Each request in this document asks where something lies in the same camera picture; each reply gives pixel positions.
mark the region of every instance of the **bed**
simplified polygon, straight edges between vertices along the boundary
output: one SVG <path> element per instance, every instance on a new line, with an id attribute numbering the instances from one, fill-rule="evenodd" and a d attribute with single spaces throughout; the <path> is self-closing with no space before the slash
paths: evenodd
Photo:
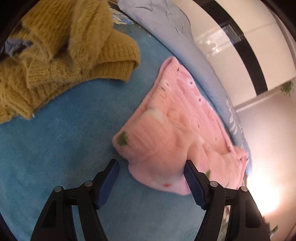
<path id="1" fill-rule="evenodd" d="M 156 191 L 138 183 L 129 174 L 126 160 L 112 146 L 111 138 L 151 89 L 163 61 L 173 55 L 179 57 L 152 31 L 118 10 L 114 11 L 119 19 L 114 28 L 136 40 L 141 53 L 141 65 L 128 83 L 89 81 L 57 97 L 30 121 L 15 118 L 0 125 L 0 213 L 18 241 L 30 240 L 56 186 L 80 186 L 113 158 L 120 163 L 119 177 L 107 204 L 98 212 L 110 241 L 190 241 L 198 232 L 204 211 L 193 197 Z M 242 131 L 231 102 L 225 99 L 223 104 L 215 104 L 219 98 L 209 98 L 211 92 L 200 83 L 196 80 L 235 142 L 233 133 Z M 223 108 L 230 117 L 223 117 Z M 73 215 L 78 240 L 84 240 L 75 208 Z"/>

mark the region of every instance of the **yellow knit sweater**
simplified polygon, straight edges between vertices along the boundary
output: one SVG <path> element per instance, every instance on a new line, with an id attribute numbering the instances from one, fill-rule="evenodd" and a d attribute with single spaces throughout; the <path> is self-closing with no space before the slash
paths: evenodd
<path id="1" fill-rule="evenodd" d="M 107 0 L 41 0 L 10 37 L 33 45 L 0 62 L 0 123 L 29 119 L 87 80 L 128 81 L 139 65 L 137 43 L 112 28 Z"/>

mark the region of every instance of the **pink fleece cloth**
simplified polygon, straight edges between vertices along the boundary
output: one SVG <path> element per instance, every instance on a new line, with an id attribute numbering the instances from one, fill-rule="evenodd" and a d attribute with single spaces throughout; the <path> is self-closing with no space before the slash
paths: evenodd
<path id="1" fill-rule="evenodd" d="M 219 117 L 175 57 L 162 64 L 151 91 L 113 137 L 132 176 L 148 187 L 187 195 L 186 160 L 227 188 L 241 186 L 248 153 L 232 145 Z"/>

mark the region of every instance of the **wrinkled fabric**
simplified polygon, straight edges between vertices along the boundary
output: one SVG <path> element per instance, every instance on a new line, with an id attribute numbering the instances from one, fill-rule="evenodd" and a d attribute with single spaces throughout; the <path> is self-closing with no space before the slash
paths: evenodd
<path id="1" fill-rule="evenodd" d="M 8 39 L 6 40 L 4 46 L 1 48 L 0 55 L 3 52 L 6 52 L 7 54 L 9 54 L 10 57 L 13 57 L 16 52 L 22 51 L 27 47 L 30 47 L 31 45 L 32 42 L 25 41 L 23 39 Z"/>
<path id="2" fill-rule="evenodd" d="M 166 3 L 163 0 L 118 0 L 118 7 L 165 45 L 200 84 L 227 127 L 234 144 L 249 153 L 246 174 L 250 175 L 250 149 L 231 100 L 200 49 L 168 20 Z"/>
<path id="3" fill-rule="evenodd" d="M 232 145 L 219 117 L 175 57 L 162 64 L 152 90 L 113 137 L 132 176 L 148 187 L 190 194 L 186 160 L 222 186 L 238 189 L 248 153 Z"/>
<path id="4" fill-rule="evenodd" d="M 172 26 L 175 25 L 177 32 L 184 35 L 189 42 L 194 43 L 190 21 L 178 6 L 169 0 L 163 0 L 163 5 L 158 5 L 156 8 L 153 6 L 153 3 L 150 2 L 150 6 L 153 8 L 154 14 L 165 13 L 168 21 L 172 23 Z"/>

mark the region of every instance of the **blue fabric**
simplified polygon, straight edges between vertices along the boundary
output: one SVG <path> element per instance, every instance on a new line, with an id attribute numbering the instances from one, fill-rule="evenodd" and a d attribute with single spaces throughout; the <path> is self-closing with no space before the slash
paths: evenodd
<path id="1" fill-rule="evenodd" d="M 119 8 L 162 42 L 200 84 L 229 130 L 235 145 L 249 153 L 246 174 L 250 175 L 250 149 L 230 98 L 200 49 L 168 19 L 166 5 L 167 0 L 118 0 Z"/>
<path id="2" fill-rule="evenodd" d="M 149 92 L 163 61 L 172 56 L 138 26 L 115 28 L 140 48 L 141 65 L 129 82 L 86 82 L 58 96 L 30 121 L 15 118 L 0 125 L 0 212 L 18 241 L 30 240 L 55 186 L 77 187 L 112 158 L 120 162 L 119 177 L 98 212 L 109 241 L 192 241 L 197 234 L 204 211 L 193 197 L 138 183 L 112 146 L 111 138 Z M 77 208 L 74 217 L 79 227 Z M 78 240 L 84 240 L 80 228 L 77 233 Z"/>
<path id="3" fill-rule="evenodd" d="M 32 43 L 30 41 L 25 41 L 23 39 L 8 39 L 6 40 L 4 46 L 0 49 L 0 55 L 3 52 L 6 52 L 10 57 L 13 57 L 15 52 L 21 51 L 31 45 Z"/>

